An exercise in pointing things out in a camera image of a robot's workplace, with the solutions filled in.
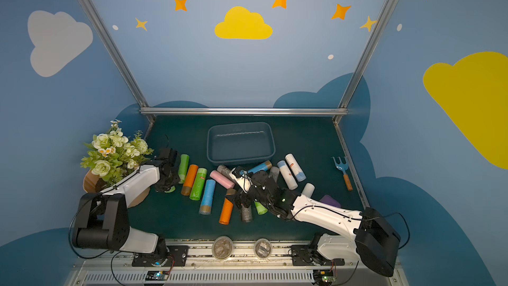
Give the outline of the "light green bag roll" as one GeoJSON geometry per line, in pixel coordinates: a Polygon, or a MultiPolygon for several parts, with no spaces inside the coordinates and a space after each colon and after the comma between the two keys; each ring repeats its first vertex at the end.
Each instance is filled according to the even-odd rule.
{"type": "Polygon", "coordinates": [[[187,171],[189,168],[190,156],[188,154],[182,154],[180,156],[180,164],[178,169],[179,183],[183,184],[187,177],[187,171]]]}

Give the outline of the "orange bag roll gold end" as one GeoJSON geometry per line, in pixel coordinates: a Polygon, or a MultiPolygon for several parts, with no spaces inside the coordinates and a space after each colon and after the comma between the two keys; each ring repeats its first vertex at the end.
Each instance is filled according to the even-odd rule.
{"type": "Polygon", "coordinates": [[[194,185],[195,178],[197,176],[197,172],[198,172],[198,165],[191,164],[189,166],[188,171],[187,171],[185,181],[184,181],[184,184],[183,184],[183,187],[181,190],[182,195],[190,196],[193,185],[194,185]]]}

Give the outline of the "green bag roll red label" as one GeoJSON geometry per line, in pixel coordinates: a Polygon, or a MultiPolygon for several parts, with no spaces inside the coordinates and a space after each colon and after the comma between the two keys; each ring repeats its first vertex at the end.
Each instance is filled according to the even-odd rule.
{"type": "Polygon", "coordinates": [[[202,192],[206,183],[206,176],[208,170],[206,168],[199,168],[197,170],[196,177],[194,179],[194,184],[192,186],[189,199],[193,201],[200,201],[202,197],[202,192]]]}

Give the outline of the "blue bag roll gold end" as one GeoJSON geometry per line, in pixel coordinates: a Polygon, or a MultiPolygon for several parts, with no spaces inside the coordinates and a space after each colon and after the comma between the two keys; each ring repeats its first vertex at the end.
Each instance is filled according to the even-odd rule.
{"type": "Polygon", "coordinates": [[[199,208],[200,215],[209,215],[212,211],[216,182],[214,180],[206,180],[202,201],[199,208]]]}

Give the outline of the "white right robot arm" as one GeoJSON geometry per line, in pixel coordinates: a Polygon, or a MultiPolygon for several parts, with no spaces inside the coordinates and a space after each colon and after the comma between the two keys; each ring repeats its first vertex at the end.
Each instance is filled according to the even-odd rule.
{"type": "Polygon", "coordinates": [[[249,202],[262,204],[284,221],[307,222],[337,233],[347,247],[373,272],[392,277],[401,236],[377,210],[352,211],[332,207],[303,194],[281,188],[267,172],[238,172],[236,182],[249,202]]]}

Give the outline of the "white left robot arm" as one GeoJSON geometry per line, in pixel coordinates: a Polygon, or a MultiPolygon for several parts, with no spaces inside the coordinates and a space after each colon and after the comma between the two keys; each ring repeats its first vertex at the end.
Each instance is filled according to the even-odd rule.
{"type": "Polygon", "coordinates": [[[167,247],[161,236],[130,226],[128,207],[152,185],[165,190],[178,184],[177,157],[176,150],[162,148],[156,159],[140,166],[118,184],[82,196],[70,226],[71,246],[167,258],[167,247]]]}

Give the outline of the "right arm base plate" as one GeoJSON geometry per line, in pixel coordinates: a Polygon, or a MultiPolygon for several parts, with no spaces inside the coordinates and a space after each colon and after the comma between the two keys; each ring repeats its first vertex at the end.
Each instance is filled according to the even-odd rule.
{"type": "Polygon", "coordinates": [[[344,266],[343,258],[328,260],[317,250],[305,245],[292,245],[288,251],[293,266],[344,266]]]}

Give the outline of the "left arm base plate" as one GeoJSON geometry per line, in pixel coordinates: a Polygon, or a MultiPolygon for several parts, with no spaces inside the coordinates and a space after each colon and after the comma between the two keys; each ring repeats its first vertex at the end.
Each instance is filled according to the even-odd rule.
{"type": "Polygon", "coordinates": [[[188,253],[187,245],[169,245],[153,254],[135,254],[132,267],[183,267],[188,253]]]}

